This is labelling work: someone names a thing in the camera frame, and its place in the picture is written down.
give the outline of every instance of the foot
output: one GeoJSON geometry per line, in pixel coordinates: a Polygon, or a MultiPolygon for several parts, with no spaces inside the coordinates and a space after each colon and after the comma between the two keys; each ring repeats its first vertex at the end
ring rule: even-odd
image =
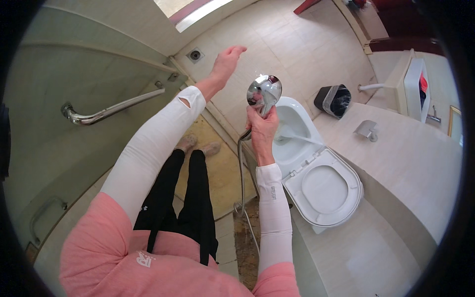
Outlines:
{"type": "Polygon", "coordinates": [[[216,155],[221,149],[221,144],[217,141],[210,142],[206,146],[197,148],[197,150],[203,151],[205,157],[216,155]]]}
{"type": "Polygon", "coordinates": [[[180,141],[178,141],[178,144],[177,146],[175,146],[175,149],[180,149],[186,153],[196,144],[197,141],[198,137],[196,137],[195,134],[187,134],[183,136],[180,141]]]}

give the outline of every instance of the brown marble tile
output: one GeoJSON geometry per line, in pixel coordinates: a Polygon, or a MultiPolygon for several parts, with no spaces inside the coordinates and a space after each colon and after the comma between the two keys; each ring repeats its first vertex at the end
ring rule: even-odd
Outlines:
{"type": "MultiPolygon", "coordinates": [[[[259,200],[254,198],[249,201],[246,205],[246,210],[247,214],[249,215],[257,243],[260,243],[261,228],[259,225],[259,200]]],[[[257,268],[259,265],[257,249],[252,239],[246,217],[241,217],[240,214],[234,213],[233,218],[239,280],[249,290],[252,290],[257,282],[257,268]]]]}

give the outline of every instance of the shower hose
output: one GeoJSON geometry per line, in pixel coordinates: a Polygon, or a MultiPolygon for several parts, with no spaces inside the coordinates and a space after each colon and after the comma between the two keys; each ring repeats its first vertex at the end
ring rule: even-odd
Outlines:
{"type": "Polygon", "coordinates": [[[249,225],[249,230],[251,231],[252,239],[254,240],[254,243],[257,248],[257,255],[260,257],[259,245],[257,244],[256,236],[254,234],[254,231],[252,230],[251,221],[249,220],[249,215],[247,214],[247,211],[246,211],[246,198],[245,198],[245,193],[244,193],[244,164],[242,161],[243,141],[244,141],[243,138],[240,138],[237,142],[237,158],[239,159],[239,171],[241,173],[241,203],[234,202],[234,211],[236,213],[239,213],[238,208],[241,207],[241,217],[246,216],[247,224],[249,225]]]}

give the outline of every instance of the toilet paper holder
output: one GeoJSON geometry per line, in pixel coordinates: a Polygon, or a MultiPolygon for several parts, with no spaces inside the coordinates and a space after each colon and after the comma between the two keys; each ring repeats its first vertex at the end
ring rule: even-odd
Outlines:
{"type": "Polygon", "coordinates": [[[376,135],[375,131],[376,125],[376,122],[373,122],[371,120],[364,120],[353,133],[363,135],[371,142],[376,142],[378,140],[378,136],[376,135]]]}

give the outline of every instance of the toilet lid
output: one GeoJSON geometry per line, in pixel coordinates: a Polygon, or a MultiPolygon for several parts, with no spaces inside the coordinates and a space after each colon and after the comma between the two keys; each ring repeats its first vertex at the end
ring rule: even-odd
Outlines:
{"type": "Polygon", "coordinates": [[[282,182],[302,216],[322,227],[343,223],[355,211],[363,191],[356,172],[327,147],[282,182]]]}

